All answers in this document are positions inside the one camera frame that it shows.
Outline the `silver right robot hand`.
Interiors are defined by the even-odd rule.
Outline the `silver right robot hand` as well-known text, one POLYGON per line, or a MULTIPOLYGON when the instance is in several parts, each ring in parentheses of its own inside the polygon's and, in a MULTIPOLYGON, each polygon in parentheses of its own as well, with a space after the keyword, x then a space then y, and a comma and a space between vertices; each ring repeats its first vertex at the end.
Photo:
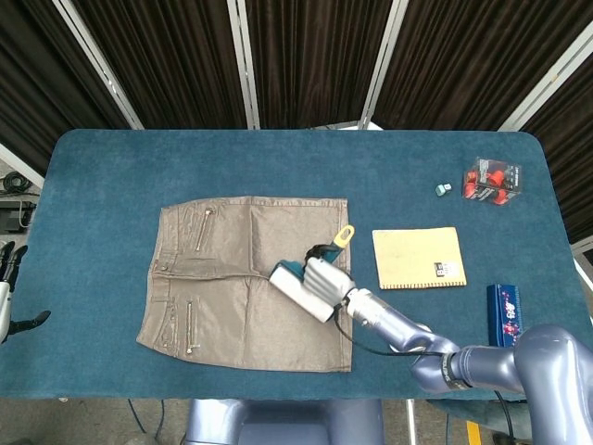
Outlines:
POLYGON ((332 308, 340 305, 356 287, 351 276, 333 264, 342 250, 335 244, 319 244, 313 246, 305 258, 304 287, 332 308))

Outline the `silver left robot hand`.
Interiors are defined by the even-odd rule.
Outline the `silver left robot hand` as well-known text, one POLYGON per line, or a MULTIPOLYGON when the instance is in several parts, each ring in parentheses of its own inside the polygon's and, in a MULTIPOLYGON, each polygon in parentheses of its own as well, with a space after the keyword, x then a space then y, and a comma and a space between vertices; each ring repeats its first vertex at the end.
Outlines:
POLYGON ((14 241, 1 247, 1 343, 10 336, 29 331, 45 323, 50 311, 42 311, 35 318, 23 321, 12 319, 12 299, 19 276, 19 268, 28 246, 16 248, 14 241))

